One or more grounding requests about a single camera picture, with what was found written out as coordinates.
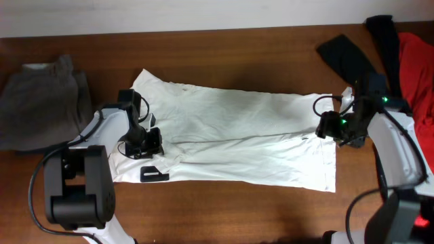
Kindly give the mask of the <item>white polo shirt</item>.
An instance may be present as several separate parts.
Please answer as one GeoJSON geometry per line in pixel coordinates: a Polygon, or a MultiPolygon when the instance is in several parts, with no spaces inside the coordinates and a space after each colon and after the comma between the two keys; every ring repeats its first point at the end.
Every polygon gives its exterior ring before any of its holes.
{"type": "Polygon", "coordinates": [[[222,180],[336,190],[336,145],[315,135],[319,113],[332,110],[325,94],[270,94],[162,81],[142,71],[133,89],[156,118],[163,152],[129,159],[123,145],[109,164],[116,182],[140,181],[156,167],[170,181],[222,180]]]}

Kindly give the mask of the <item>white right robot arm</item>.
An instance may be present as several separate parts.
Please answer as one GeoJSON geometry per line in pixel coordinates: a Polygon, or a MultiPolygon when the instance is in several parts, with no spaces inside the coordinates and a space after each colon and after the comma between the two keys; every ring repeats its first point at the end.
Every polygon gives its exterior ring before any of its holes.
{"type": "Polygon", "coordinates": [[[361,96],[341,112],[320,114],[320,138],[339,146],[371,138],[378,187],[355,197],[348,206],[343,232],[327,231],[322,243],[432,243],[433,172],[418,143],[414,120],[405,101],[387,96],[361,96]],[[351,230],[354,206],[379,193],[382,205],[363,230],[351,230]]]}

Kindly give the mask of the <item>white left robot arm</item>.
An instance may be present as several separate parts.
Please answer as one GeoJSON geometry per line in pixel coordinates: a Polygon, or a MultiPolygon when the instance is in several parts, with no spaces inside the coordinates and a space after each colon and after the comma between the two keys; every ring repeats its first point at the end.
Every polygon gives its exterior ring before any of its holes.
{"type": "Polygon", "coordinates": [[[162,152],[159,129],[139,124],[139,106],[105,106],[81,135],[44,158],[45,215],[63,227],[64,235],[85,237],[90,243],[136,242],[115,217],[109,155],[119,141],[132,159],[150,159],[162,152]]]}

